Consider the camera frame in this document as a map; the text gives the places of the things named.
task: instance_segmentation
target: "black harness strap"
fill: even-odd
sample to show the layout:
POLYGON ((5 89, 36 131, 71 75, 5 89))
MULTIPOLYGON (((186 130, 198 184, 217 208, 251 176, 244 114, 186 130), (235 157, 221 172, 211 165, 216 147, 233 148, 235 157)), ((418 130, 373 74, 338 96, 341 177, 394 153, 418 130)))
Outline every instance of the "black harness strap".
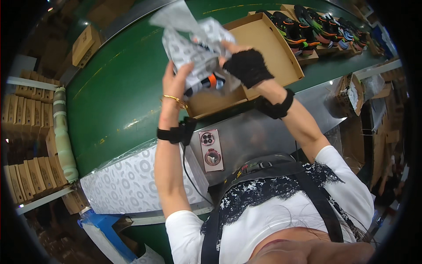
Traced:
POLYGON ((247 173, 247 175, 241 177, 236 177, 235 175, 235 177, 231 178, 231 182, 227 182, 227 184, 223 186, 223 190, 219 196, 220 200, 217 202, 214 210, 211 212, 209 219, 207 220, 201 252, 202 264, 216 264, 219 262, 219 238, 221 238, 220 233, 222 232, 222 229, 219 228, 221 223, 221 216, 219 215, 221 198, 223 198, 224 194, 229 191, 230 188, 247 180, 275 178, 287 175, 289 175, 292 179, 297 179, 302 190, 306 193, 318 213, 321 215, 331 241, 344 242, 340 222, 338 221, 333 208, 322 191, 306 174, 305 169, 300 163, 286 160, 272 160, 270 161, 270 166, 267 161, 263 162, 264 166, 260 164, 261 163, 258 163, 257 167, 254 165, 253 168, 251 168, 252 171, 247 173))

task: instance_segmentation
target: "black lace trim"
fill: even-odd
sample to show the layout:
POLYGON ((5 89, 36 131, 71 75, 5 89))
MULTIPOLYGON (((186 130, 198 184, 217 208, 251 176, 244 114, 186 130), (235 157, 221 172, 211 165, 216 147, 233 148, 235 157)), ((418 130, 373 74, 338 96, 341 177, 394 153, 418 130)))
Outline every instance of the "black lace trim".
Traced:
MULTIPOLYGON (((353 225, 347 214, 340 208, 334 199, 325 190, 326 183, 344 183, 337 175, 325 164, 315 162, 314 164, 303 164, 306 173, 323 191, 328 201, 334 206, 338 213, 349 225, 357 240, 361 240, 358 229, 353 225)), ((298 181, 288 176, 271 179, 256 179, 240 183, 232 187, 222 198, 219 215, 221 217, 221 226, 219 233, 224 225, 230 225, 236 222, 247 207, 257 206, 263 202, 278 197, 281 200, 287 200, 298 191, 302 191, 298 181)), ((201 234, 205 234, 206 223, 201 227, 201 234)))

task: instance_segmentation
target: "black wrist strap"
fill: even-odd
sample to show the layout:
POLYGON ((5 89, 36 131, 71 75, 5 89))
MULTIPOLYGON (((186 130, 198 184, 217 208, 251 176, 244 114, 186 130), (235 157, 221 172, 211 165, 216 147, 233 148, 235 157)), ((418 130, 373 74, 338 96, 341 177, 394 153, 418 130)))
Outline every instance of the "black wrist strap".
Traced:
POLYGON ((292 106, 293 96, 295 93, 290 89, 286 89, 286 91, 287 96, 284 102, 276 103, 275 105, 271 104, 267 99, 260 96, 254 103, 255 109, 263 114, 266 114, 272 119, 278 119, 287 116, 287 111, 292 106))
POLYGON ((195 118, 185 117, 183 121, 179 122, 179 127, 170 128, 170 130, 157 128, 157 138, 170 141, 171 144, 182 142, 184 146, 187 146, 192 138, 196 123, 195 118))

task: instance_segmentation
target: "woman's left arm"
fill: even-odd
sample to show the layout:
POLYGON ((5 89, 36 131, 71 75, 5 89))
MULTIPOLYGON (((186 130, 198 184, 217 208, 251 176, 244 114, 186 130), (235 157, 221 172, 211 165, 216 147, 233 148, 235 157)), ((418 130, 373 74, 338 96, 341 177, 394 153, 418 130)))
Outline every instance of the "woman's left arm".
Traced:
MULTIPOLYGON (((182 66, 177 75, 173 73, 173 62, 169 62, 162 79, 163 94, 182 98, 186 76, 192 71, 193 63, 182 66)), ((158 128, 170 130, 171 127, 179 126, 179 103, 164 97, 162 100, 161 114, 158 128)), ((155 185, 164 217, 172 213, 188 210, 191 211, 183 186, 183 173, 180 162, 179 144, 171 144, 167 140, 158 140, 155 153, 155 185)))

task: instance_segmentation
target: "blue stand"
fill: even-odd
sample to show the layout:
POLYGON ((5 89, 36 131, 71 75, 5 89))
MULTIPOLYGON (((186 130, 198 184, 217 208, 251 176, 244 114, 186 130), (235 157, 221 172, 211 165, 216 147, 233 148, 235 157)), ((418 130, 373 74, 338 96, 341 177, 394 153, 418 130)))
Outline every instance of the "blue stand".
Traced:
POLYGON ((120 237, 114 231, 112 225, 117 222, 121 216, 113 215, 97 215, 94 210, 90 209, 81 215, 81 220, 78 224, 82 227, 82 223, 92 224, 99 228, 106 236, 106 238, 113 244, 117 251, 126 258, 129 262, 138 257, 122 242, 120 237))

